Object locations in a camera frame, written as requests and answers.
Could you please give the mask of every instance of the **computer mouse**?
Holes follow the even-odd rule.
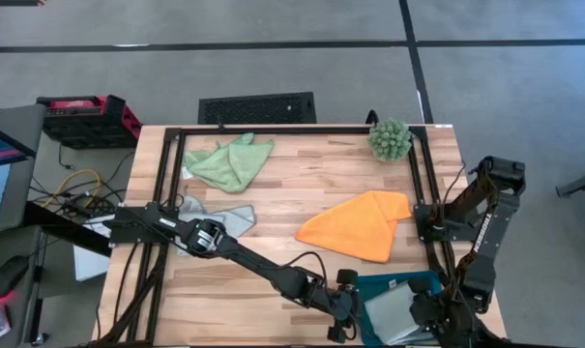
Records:
[[[26,256],[13,256],[0,267],[0,299],[9,295],[11,290],[28,271],[30,260]]]

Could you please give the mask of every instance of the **orange towel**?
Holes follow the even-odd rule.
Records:
[[[312,217],[298,241],[374,262],[389,261],[397,221],[409,218],[403,193],[367,191]]]

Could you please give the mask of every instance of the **green spiky ball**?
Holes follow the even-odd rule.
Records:
[[[390,118],[369,130],[367,144],[378,160],[401,160],[410,150],[410,130],[403,122]]]

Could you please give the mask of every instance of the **light green towel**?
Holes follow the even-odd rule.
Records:
[[[215,152],[186,151],[185,164],[194,177],[213,188],[241,192],[262,169],[273,150],[273,140],[252,144],[253,133],[245,133]]]

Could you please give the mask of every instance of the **wooden table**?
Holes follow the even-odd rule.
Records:
[[[152,199],[164,129],[164,126],[142,129],[127,191],[128,206],[143,206]],[[455,133],[450,126],[427,126],[427,133],[443,196],[461,166]],[[217,140],[225,144],[236,136],[190,135],[186,149],[213,150]],[[256,142],[268,139],[275,141],[273,152],[244,192],[228,194],[196,179],[182,178],[178,191],[187,190],[199,198],[208,211],[253,205],[258,223],[239,242],[278,263],[287,262],[303,251],[315,250],[324,259],[329,279],[333,280],[331,286],[335,285],[339,269],[355,269],[361,276],[427,270],[424,247],[417,239],[415,222],[411,218],[398,225],[391,258],[386,264],[363,261],[294,239],[295,232],[305,221],[369,189],[406,193],[412,207],[416,199],[407,159],[387,163],[374,159],[364,134],[255,136]],[[175,143],[172,143],[171,154],[176,151]],[[427,189],[423,155],[419,150],[417,154],[424,189]],[[165,188],[169,186],[173,158],[170,156],[167,164]],[[450,199],[466,185],[466,178],[462,176],[450,193]],[[428,189],[424,194],[426,198],[431,197]],[[100,306],[104,333],[112,324],[120,277],[131,248],[118,246],[111,256]],[[471,243],[453,243],[453,248],[459,259],[470,250]],[[134,292],[140,253],[141,246],[130,265],[120,303],[121,313]],[[157,254],[154,250],[151,265]],[[314,258],[304,258],[298,264],[319,273]],[[150,299],[146,299],[140,315],[138,339],[145,335],[149,306]],[[493,332],[505,336],[496,296],[482,319]],[[318,310],[301,308],[283,299],[268,281],[231,261],[178,256],[176,248],[170,248],[156,345],[330,344],[326,333],[332,323],[330,316]],[[357,338],[352,343],[361,341]]]

